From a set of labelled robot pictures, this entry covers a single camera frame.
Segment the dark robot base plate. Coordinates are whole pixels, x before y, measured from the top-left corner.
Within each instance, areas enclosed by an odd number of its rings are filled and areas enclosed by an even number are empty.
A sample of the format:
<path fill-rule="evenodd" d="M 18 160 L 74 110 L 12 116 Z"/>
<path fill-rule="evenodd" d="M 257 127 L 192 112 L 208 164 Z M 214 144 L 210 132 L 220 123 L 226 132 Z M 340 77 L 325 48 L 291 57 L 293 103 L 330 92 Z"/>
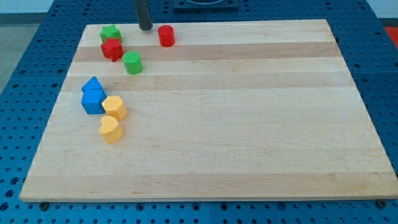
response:
<path fill-rule="evenodd" d="M 183 9 L 212 10 L 212 9 L 239 9 L 239 0 L 172 0 L 174 11 Z"/>

